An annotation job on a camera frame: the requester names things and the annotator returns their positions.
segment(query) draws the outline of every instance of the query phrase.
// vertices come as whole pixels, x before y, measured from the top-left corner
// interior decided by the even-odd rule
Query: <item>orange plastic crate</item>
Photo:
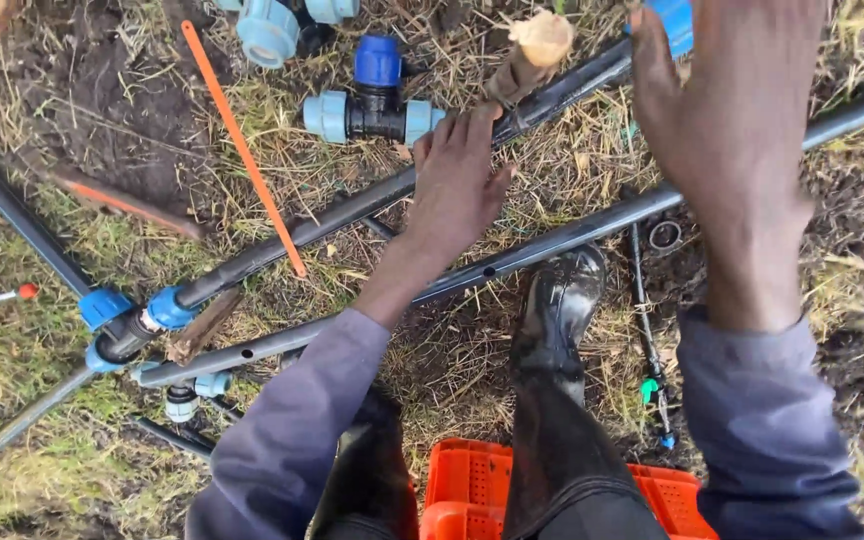
[[[671,540],[715,540],[699,515],[692,474],[629,465],[639,491]],[[432,448],[420,540],[499,540],[512,478],[512,449],[446,439]]]

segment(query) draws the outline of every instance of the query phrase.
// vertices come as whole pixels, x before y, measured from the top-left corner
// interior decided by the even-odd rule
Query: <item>grass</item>
[[[60,148],[81,166],[108,167],[97,160],[101,148],[81,148],[74,142],[95,138],[99,146],[102,137],[119,134],[129,145],[121,163],[126,171],[135,166],[127,162],[129,155],[149,157],[150,162],[150,157],[175,158],[174,182],[182,187],[176,204],[211,218],[218,232],[196,245],[130,218],[97,216],[36,178],[11,170],[14,186],[69,251],[98,283],[113,284],[141,299],[157,288],[201,275],[272,235],[234,145],[189,63],[182,37],[170,26],[168,2],[125,1],[113,31],[94,41],[80,36],[75,43],[65,37],[71,30],[63,26],[72,19],[74,4],[56,2],[51,12],[26,6],[0,41],[0,156],[31,143]],[[429,74],[407,81],[409,97],[455,109],[474,102],[481,82],[501,62],[503,50],[490,43],[494,25],[503,18],[492,3],[476,3],[458,29],[434,40],[426,20],[435,8],[428,1],[410,3],[406,16],[395,2],[364,2],[360,16],[338,28],[335,46],[277,72],[246,63],[234,37],[234,21],[224,15],[205,33],[206,43],[215,46],[213,61],[221,60],[222,53],[227,56],[227,97],[286,215],[309,216],[336,190],[361,189],[407,164],[387,141],[330,145],[295,126],[306,94],[348,88],[354,43],[363,33],[395,33],[407,44],[408,58],[430,68]],[[530,13],[530,6],[505,6],[501,11],[520,18]],[[580,31],[568,62],[617,36],[625,13],[623,6],[604,0],[582,2],[581,14],[573,16]],[[813,114],[833,110],[864,92],[864,0],[839,2],[830,15],[816,66]],[[180,89],[183,96],[191,96],[182,114],[188,125],[160,136],[138,133],[140,117],[124,121],[109,110],[95,109],[88,100],[73,98],[67,82],[81,74],[77,64],[71,74],[62,72],[60,67],[68,71],[68,66],[61,58],[75,47],[79,55],[92,50],[102,39],[121,40],[132,59],[116,78],[123,99],[139,104],[146,92]],[[29,51],[39,63],[26,60]],[[42,97],[35,92],[43,92]],[[597,92],[557,122],[497,152],[496,161],[517,163],[519,175],[496,225],[460,263],[602,209],[617,199],[623,184],[643,188],[656,182],[660,173],[647,158],[644,140],[629,135],[630,104],[628,85]],[[96,171],[102,178],[118,174],[101,167]],[[803,182],[818,201],[801,253],[809,322],[820,341],[843,330],[864,333],[864,129],[809,152],[803,171]],[[407,204],[394,204],[382,218],[400,225]],[[382,246],[365,228],[347,227],[302,250],[309,279],[295,280],[285,260],[250,277],[246,299],[214,345],[231,345],[341,309],[371,273]],[[589,360],[588,394],[598,397],[589,400],[590,412],[620,441],[627,460],[701,473],[700,456],[688,437],[670,456],[652,450],[650,411],[639,399],[641,351],[626,292],[622,246],[617,237],[606,239],[604,246],[612,269],[609,290],[581,349]],[[687,261],[687,255],[682,250],[683,258],[675,261]],[[701,270],[695,276],[701,276]],[[701,281],[695,276],[675,285],[684,288],[686,282]],[[404,450],[419,487],[425,481],[428,452],[439,439],[508,441],[514,404],[503,366],[523,278],[520,272],[410,313],[390,346],[381,377],[404,404]],[[41,285],[35,301],[0,305],[0,425],[68,373],[90,339],[76,316],[76,299],[0,218],[0,291],[26,281]],[[668,292],[662,281],[650,275],[655,285],[650,298],[664,317],[656,326],[656,340],[670,377],[677,381],[678,330],[664,307],[677,302],[683,291]],[[840,382],[849,387],[864,377],[864,350],[845,364],[848,378]],[[258,394],[256,381],[277,371],[275,358],[248,366],[229,399],[247,404]],[[837,407],[846,419],[856,458],[864,515],[864,398],[856,404],[849,399]],[[105,375],[2,453],[0,535],[181,536],[186,506],[208,481],[208,470],[194,457],[128,426],[125,418],[131,412],[162,419],[160,392],[139,391],[125,374]],[[209,436],[228,426],[212,410],[204,409],[199,416]]]

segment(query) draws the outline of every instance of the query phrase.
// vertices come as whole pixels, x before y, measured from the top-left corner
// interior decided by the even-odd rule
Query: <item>purple sleeve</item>
[[[270,380],[212,452],[188,539],[304,538],[335,459],[378,373],[389,330],[347,309]]]
[[[806,320],[776,334],[728,332],[699,306],[678,321],[685,418],[708,467],[705,521],[723,540],[864,538]]]

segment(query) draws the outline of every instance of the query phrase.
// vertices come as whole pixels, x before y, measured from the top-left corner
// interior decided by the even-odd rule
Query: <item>ground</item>
[[[505,0],[451,6],[366,0],[323,54],[263,71],[241,54],[235,16],[209,3],[26,4],[0,40],[0,168],[97,283],[138,299],[274,233],[179,31],[181,20],[192,19],[203,31],[284,214],[308,216],[336,190],[362,188],[408,165],[387,141],[330,145],[297,123],[306,95],[349,84],[358,36],[398,36],[407,58],[429,69],[407,82],[407,94],[458,109],[474,101],[507,50],[504,16],[531,10]],[[570,64],[618,36],[627,13],[621,2],[606,0],[565,5],[577,10],[580,28]],[[813,115],[864,94],[864,0],[838,2],[829,12],[820,53]],[[629,136],[630,98],[623,81],[498,152],[498,161],[519,165],[519,175],[498,221],[463,259],[604,208],[621,185],[656,182],[644,140]],[[26,171],[15,157],[25,145],[170,212],[195,215],[213,233],[196,244],[132,218],[97,214]],[[818,368],[836,389],[864,519],[864,129],[809,152],[801,178],[817,201],[800,257],[804,307],[820,342]],[[395,204],[383,219],[401,226],[407,204]],[[705,269],[688,211],[667,217],[682,225],[686,244],[666,257],[646,253],[645,272],[658,348],[678,381],[674,313],[701,297]],[[681,443],[670,452],[655,450],[650,410],[637,397],[642,355],[621,238],[602,245],[609,289],[581,347],[590,412],[626,460],[701,475],[681,414]],[[251,277],[246,300],[214,345],[341,309],[382,247],[366,228],[347,227],[302,251],[307,280],[296,280],[284,260]],[[513,400],[504,364],[523,276],[409,313],[390,346],[380,377],[404,406],[404,451],[419,489],[429,450],[441,438],[509,441]],[[80,362],[90,339],[74,296],[0,217],[0,291],[29,281],[42,288],[37,299],[0,304],[0,425]],[[277,358],[246,366],[229,399],[246,405],[278,368]],[[181,537],[186,507],[209,481],[208,469],[131,426],[132,412],[162,420],[162,395],[140,391],[126,374],[104,375],[2,453],[0,537]],[[212,410],[200,411],[196,423],[213,437],[228,426]]]

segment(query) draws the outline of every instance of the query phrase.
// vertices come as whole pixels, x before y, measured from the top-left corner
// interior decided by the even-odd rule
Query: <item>black rubber boot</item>
[[[321,540],[414,540],[418,506],[402,457],[402,408],[378,385],[368,389],[338,454],[312,520]]]
[[[579,342],[606,289],[606,257],[594,244],[582,245],[538,264],[511,339],[512,373],[539,371],[583,407],[586,368]]]
[[[667,538],[584,407],[578,345],[605,285],[605,256],[594,245],[539,264],[532,278],[509,353],[515,414],[507,540],[551,537],[546,528],[570,540]]]

